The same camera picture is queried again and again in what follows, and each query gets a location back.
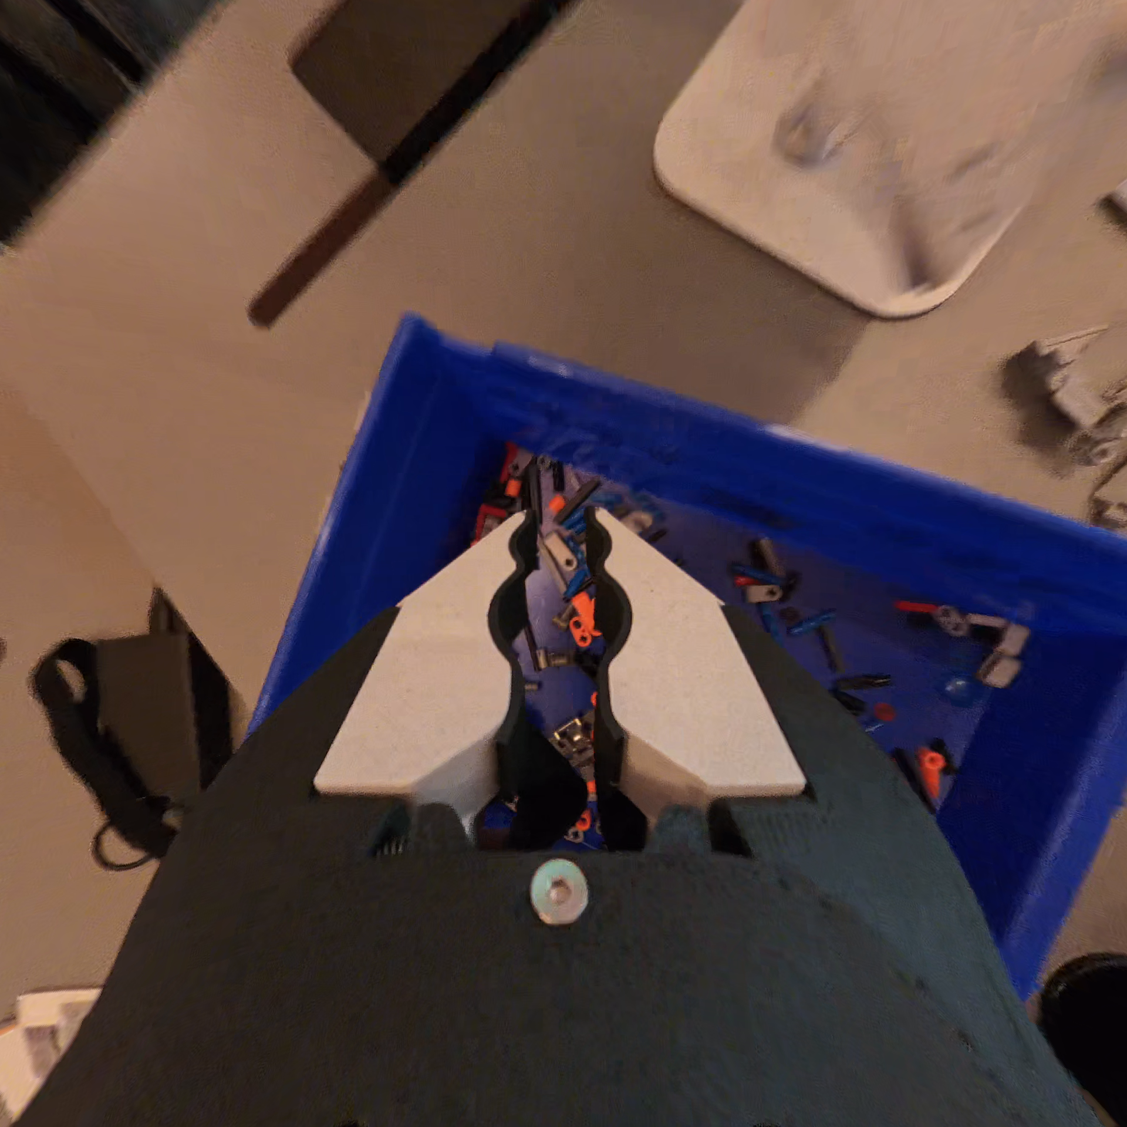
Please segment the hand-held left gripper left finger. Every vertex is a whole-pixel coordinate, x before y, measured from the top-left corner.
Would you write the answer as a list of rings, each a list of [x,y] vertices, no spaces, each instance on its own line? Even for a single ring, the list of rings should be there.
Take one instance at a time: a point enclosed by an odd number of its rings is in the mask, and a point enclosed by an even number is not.
[[[506,582],[522,592],[522,534],[537,534],[531,510],[509,516],[394,604],[315,774],[319,796],[443,802],[465,827],[497,796],[497,735],[522,668],[490,613]]]

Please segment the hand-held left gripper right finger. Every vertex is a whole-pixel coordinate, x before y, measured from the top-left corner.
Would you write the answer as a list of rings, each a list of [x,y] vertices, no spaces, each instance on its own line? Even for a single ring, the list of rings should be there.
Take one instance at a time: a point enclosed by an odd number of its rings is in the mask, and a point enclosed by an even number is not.
[[[611,510],[587,510],[598,793],[649,827],[673,807],[792,800],[806,772],[741,649],[729,604]]]

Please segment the heap of mixed coloured pieces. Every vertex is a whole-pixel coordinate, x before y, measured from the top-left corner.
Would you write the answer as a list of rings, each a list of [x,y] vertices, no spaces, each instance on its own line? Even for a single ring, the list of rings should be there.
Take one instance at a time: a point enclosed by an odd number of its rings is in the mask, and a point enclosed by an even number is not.
[[[909,685],[935,661],[912,657],[902,642],[874,642],[872,627],[845,616],[845,593],[830,593],[828,567],[809,560],[790,570],[770,539],[748,548],[748,560],[729,560],[736,531],[726,521],[690,518],[690,510],[669,513],[640,491],[602,489],[594,474],[579,474],[556,457],[537,457],[516,445],[506,445],[506,463],[479,510],[476,542],[491,534],[502,516],[537,507],[543,516],[538,567],[545,581],[533,581],[527,593],[531,625],[526,653],[533,668],[527,692],[543,695],[538,720],[550,720],[547,739],[565,760],[587,779],[587,811],[562,838],[569,852],[605,850],[594,779],[594,699],[581,695],[581,679],[598,679],[605,639],[594,625],[598,593],[587,557],[587,505],[611,507],[648,545],[662,545],[676,534],[679,545],[706,548],[712,570],[729,567],[729,593],[740,598],[762,627],[794,653],[810,654],[815,675],[840,706],[862,720],[867,734],[901,724],[909,717]]]

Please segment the blue plastic bin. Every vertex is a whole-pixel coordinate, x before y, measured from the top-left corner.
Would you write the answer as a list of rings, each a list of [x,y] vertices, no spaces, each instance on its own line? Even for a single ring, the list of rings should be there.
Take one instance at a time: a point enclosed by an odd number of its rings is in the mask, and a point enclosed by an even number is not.
[[[509,446],[641,493],[659,552],[722,600],[770,539],[845,675],[887,675],[883,749],[944,742],[940,831],[1031,996],[1124,793],[1124,539],[673,392],[404,316],[258,728],[376,613],[469,548]]]

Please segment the printed white paper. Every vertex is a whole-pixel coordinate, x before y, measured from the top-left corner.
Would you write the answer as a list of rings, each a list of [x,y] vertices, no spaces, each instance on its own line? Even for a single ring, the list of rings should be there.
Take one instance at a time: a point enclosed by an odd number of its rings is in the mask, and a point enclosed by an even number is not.
[[[14,1125],[75,1042],[100,989],[33,992],[0,1031],[0,1125]]]

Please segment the black rounded object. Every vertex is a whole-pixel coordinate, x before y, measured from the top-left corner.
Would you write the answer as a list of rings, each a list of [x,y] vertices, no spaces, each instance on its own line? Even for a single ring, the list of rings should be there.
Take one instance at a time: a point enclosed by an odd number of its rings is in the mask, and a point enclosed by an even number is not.
[[[1052,972],[1038,1026],[1080,1090],[1127,1121],[1127,954],[1088,953]]]

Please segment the white rounded tray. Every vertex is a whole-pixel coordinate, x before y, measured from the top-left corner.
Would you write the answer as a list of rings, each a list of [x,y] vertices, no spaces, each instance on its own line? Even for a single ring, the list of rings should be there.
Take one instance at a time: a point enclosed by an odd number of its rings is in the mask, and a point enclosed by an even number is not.
[[[971,278],[1035,191],[952,284],[909,292],[872,239],[824,191],[824,181],[809,177],[784,159],[776,144],[777,121],[819,66],[852,48],[862,48],[863,62],[883,65],[895,51],[921,53],[1049,26],[1124,31],[1124,4],[741,4],[659,124],[655,177],[684,206],[852,309],[883,319],[921,316]],[[1063,162],[1067,141],[1088,115],[1091,108],[1058,141],[1042,181]]]

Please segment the pale blue book stand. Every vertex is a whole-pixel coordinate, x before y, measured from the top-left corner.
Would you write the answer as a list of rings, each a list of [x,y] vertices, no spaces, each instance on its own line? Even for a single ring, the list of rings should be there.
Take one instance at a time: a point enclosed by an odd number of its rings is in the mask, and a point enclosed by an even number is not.
[[[1124,85],[1124,31],[1049,26],[870,65],[830,58],[776,144],[872,239],[902,288],[940,288],[1031,202],[1058,141]]]

